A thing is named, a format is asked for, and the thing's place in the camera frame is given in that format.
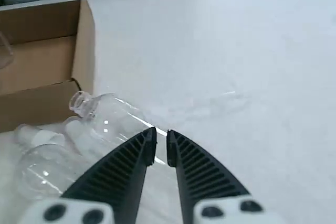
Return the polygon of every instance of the white table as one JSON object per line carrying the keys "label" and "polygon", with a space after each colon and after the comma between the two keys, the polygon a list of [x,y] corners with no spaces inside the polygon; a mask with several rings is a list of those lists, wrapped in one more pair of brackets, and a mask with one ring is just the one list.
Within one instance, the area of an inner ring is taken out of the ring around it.
{"label": "white table", "polygon": [[[289,223],[334,223],[335,0],[89,3],[96,94],[201,144]],[[138,223],[182,223],[174,170],[146,183]]]}

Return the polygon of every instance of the plastic bottle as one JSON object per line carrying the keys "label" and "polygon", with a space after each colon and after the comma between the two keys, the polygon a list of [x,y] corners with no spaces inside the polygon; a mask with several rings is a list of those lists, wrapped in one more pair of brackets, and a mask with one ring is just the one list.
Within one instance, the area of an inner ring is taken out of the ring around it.
{"label": "plastic bottle", "polygon": [[43,130],[28,124],[19,125],[14,131],[14,138],[22,152],[43,144],[58,144],[67,147],[66,138],[63,134]]}
{"label": "plastic bottle", "polygon": [[16,166],[14,186],[29,200],[60,196],[90,164],[58,144],[36,146]]}
{"label": "plastic bottle", "polygon": [[69,107],[82,117],[85,127],[108,142],[126,141],[148,128],[138,108],[112,93],[92,97],[79,91],[70,100]]}
{"label": "plastic bottle", "polygon": [[122,141],[107,141],[97,135],[91,127],[86,127],[81,118],[72,116],[64,121],[64,130],[76,150],[90,163],[94,164]]}

